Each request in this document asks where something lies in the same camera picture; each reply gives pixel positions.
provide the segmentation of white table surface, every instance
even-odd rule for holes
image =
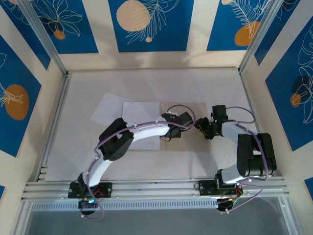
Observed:
[[[46,181],[76,180],[87,170],[98,137],[107,127],[90,120],[105,93],[134,101],[160,102],[161,106],[190,103],[201,116],[209,116],[214,105],[249,109],[237,69],[75,72],[48,157]],[[227,114],[230,119],[252,119],[242,110],[231,109]],[[256,130],[254,124],[248,127]],[[213,177],[218,169],[236,163],[235,143],[222,137],[207,141],[198,132],[193,128],[189,134],[182,133],[184,138],[167,143],[160,151],[128,151],[109,166],[102,179]]]

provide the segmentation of wall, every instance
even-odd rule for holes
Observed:
[[[298,123],[299,118],[300,121],[303,121],[304,118],[303,113],[301,117],[297,116],[297,112],[299,112],[300,108],[303,108],[303,104],[296,104],[296,106],[300,105],[299,107],[292,106],[292,99],[290,99],[292,92],[289,81],[296,79],[296,77],[290,77],[290,69],[299,69],[300,65],[297,64],[297,60],[301,49],[300,45],[296,50],[297,53],[292,54],[293,46],[291,47],[291,45],[311,19],[312,7],[312,1],[301,0],[260,65],[253,58],[242,74],[260,127],[262,131],[269,132],[272,136],[277,167],[285,177],[305,234],[311,234],[313,230],[313,202],[304,184],[305,179],[313,177],[313,142],[305,141],[301,132],[312,133],[313,123]],[[286,58],[284,56],[285,53],[290,59],[290,63],[282,64],[282,61]],[[278,75],[275,73],[277,68],[283,68]],[[273,88],[270,86],[269,80],[266,80],[267,78],[273,80],[280,79],[282,82],[280,82],[279,86]],[[289,104],[286,107],[288,113],[284,117],[277,111],[284,104],[280,104],[275,98],[272,98],[275,94],[280,94],[281,96],[289,95],[286,98]],[[283,126],[281,120],[285,118],[290,118],[294,126],[287,126],[285,123]],[[286,133],[289,133],[286,130],[293,131],[295,136],[304,141],[304,146],[294,145],[292,137],[286,135]]]
[[[11,2],[0,0],[0,5],[20,26],[24,18]],[[269,0],[31,1],[70,71],[236,67],[269,3]],[[25,31],[23,25],[20,32],[33,44],[29,39],[32,33]]]
[[[10,81],[10,79],[17,79],[24,83],[39,82],[41,85],[41,87],[40,85],[37,86],[40,88],[40,92],[38,98],[35,98],[34,102],[36,102],[36,104],[32,112],[29,108],[27,115],[31,115],[31,117],[28,125],[26,124],[27,129],[25,133],[24,130],[22,131],[22,143],[18,149],[17,155],[12,156],[12,154],[0,150],[0,185],[5,186],[4,194],[0,201],[0,228],[1,234],[6,235],[9,234],[13,224],[25,183],[33,170],[36,170],[35,162],[41,155],[47,134],[47,122],[51,116],[51,109],[55,103],[56,93],[61,84],[62,76],[52,62],[50,62],[47,69],[44,67],[38,59],[38,54],[36,55],[33,52],[2,8],[0,8],[0,21],[1,37],[8,43],[9,47],[11,47],[19,57],[19,60],[26,66],[26,68],[24,68],[24,65],[15,68],[11,65],[12,77],[8,78],[8,74],[5,74],[5,70],[3,70],[5,66],[9,66],[10,63],[10,55],[7,55],[7,60],[0,69],[0,82],[4,84]],[[0,45],[1,50],[4,49],[3,44],[4,43],[1,43]],[[29,77],[28,75],[26,76],[26,74],[25,76],[20,74],[21,76],[18,78],[14,77],[15,71],[21,71],[22,69],[31,76],[34,76],[35,81],[26,80]],[[32,89],[28,91],[30,106],[31,98],[34,95],[32,92]],[[1,134],[3,135],[3,130],[7,126],[6,120],[11,117],[5,112],[6,107],[4,105],[0,107],[0,109],[2,111],[2,113],[0,113],[0,126]],[[16,125],[10,127],[12,131],[14,129],[13,126],[19,125],[19,121],[14,120],[14,122]]]

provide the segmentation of white paper sheet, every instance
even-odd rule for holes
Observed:
[[[160,116],[159,102],[124,102],[123,119],[128,124],[153,121]],[[159,136],[152,136],[133,142],[132,150],[160,150]]]
[[[109,126],[115,119],[122,117],[124,101],[133,100],[105,93],[90,120]]]

